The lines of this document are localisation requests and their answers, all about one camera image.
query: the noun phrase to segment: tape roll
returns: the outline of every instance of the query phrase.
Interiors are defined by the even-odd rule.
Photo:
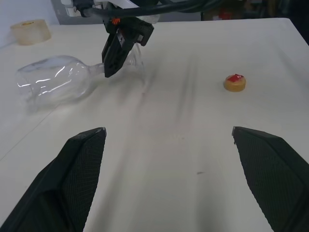
[[[33,45],[52,37],[44,19],[20,22],[12,25],[11,30],[20,45]]]

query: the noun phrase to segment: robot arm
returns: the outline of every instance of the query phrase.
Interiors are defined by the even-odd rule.
[[[155,14],[192,13],[213,8],[223,0],[61,0],[69,16],[99,15],[109,37],[102,51],[105,77],[118,72],[135,43],[145,46],[154,30]]]

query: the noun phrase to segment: white table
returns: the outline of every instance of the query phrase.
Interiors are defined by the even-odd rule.
[[[15,70],[61,54],[95,64],[108,36],[102,25],[51,30],[45,43],[0,50],[0,224],[68,138],[104,126],[84,231],[272,231],[231,132],[281,136],[309,161],[309,47],[288,19],[159,23],[142,48],[146,88],[110,79],[77,104],[30,115],[17,101]],[[243,92],[223,88],[234,73],[247,78]]]

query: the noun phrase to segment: table surface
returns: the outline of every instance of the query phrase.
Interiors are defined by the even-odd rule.
[[[288,19],[158,23],[142,58],[146,84],[108,79],[88,98],[28,113],[14,72],[52,55],[92,65],[102,25],[54,26],[52,39],[0,50],[0,224],[66,140],[107,128],[84,231],[271,232],[231,136],[244,126],[283,137],[309,161],[309,47]],[[243,92],[224,79],[247,78]]]

